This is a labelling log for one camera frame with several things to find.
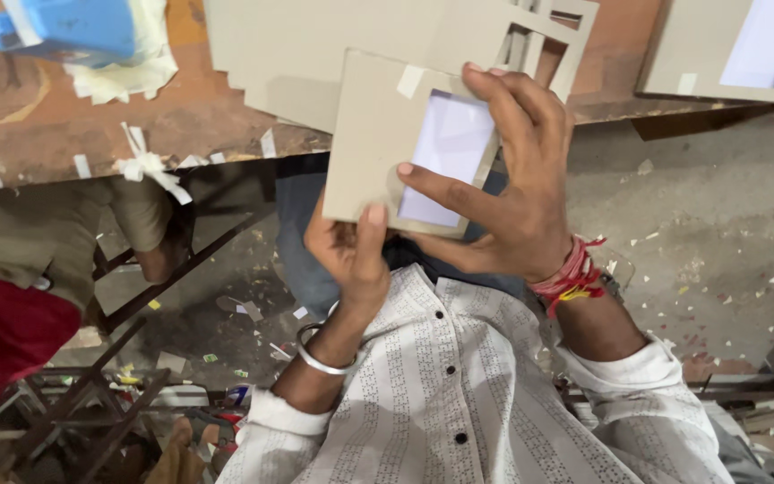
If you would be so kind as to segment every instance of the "hand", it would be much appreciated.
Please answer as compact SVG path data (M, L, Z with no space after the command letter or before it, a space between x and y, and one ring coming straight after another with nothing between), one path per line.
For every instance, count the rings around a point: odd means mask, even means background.
M492 196L455 178L400 164L399 178L444 207L486 227L472 244L408 233L428 255L467 273L518 274L528 282L553 276L572 251L566 222L566 155L575 118L557 96L526 74L467 63L462 79L503 138L509 185Z
M390 289L390 270L381 257L387 234L387 208L370 205L363 211L353 236L336 220L322 216L324 190L318 198L304 234L304 245L340 286L340 308L355 319L371 322L378 314Z

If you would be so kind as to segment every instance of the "shirt sleeve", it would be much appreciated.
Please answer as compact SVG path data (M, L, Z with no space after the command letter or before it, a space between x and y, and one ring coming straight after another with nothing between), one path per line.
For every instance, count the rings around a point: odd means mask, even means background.
M218 484L285 484L312 462L327 435L332 412L300 412L270 390L252 390L247 423Z
M572 380L599 419L593 434L644 482L730 483L704 407L658 337L616 362L592 362L558 341Z

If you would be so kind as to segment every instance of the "yellow thread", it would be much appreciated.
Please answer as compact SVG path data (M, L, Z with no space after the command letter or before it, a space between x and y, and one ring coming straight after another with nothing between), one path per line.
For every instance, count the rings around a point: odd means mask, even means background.
M564 292L563 294L560 294L557 297L557 299L559 299L560 301L571 301L579 297L590 297L590 291L587 291L584 288L582 288L582 286L575 284L575 286L570 288L568 291Z

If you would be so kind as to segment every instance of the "blue jeans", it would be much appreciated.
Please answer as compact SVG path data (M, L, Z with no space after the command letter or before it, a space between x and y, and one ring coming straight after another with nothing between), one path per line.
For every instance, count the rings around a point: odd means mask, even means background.
M277 250L285 266L286 283L294 297L316 320L326 319L330 307L339 300L336 281L304 247L304 233L326 180L327 173L309 173L278 178L276 181L279 215ZM492 171L482 189L489 194L500 194L506 186L507 177ZM484 234L485 229L481 225L471 222L464 239L470 241ZM518 299L524 297L525 284L521 277L465 274L440 259L426 256L413 241L406 238L393 238L384 244L383 256L391 270L419 264L432 282L437 282L439 277L447 277L500 290Z

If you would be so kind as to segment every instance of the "silver bangle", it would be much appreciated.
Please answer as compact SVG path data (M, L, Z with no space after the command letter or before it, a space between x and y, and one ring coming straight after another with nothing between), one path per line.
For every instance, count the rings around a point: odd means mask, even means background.
M306 326L300 328L300 331L297 332L297 354L300 355L300 358L304 358L304 361L307 365L317 369L318 371L328 373L329 375L347 375L354 371L354 369L357 367L357 362L360 360L360 352L358 352L354 357L354 361L352 361L351 364L345 368L333 368L332 366L328 366L318 361L316 358L313 358L312 355L307 352L306 345L304 345L304 333L310 329L321 329L321 327L321 324L307 324Z

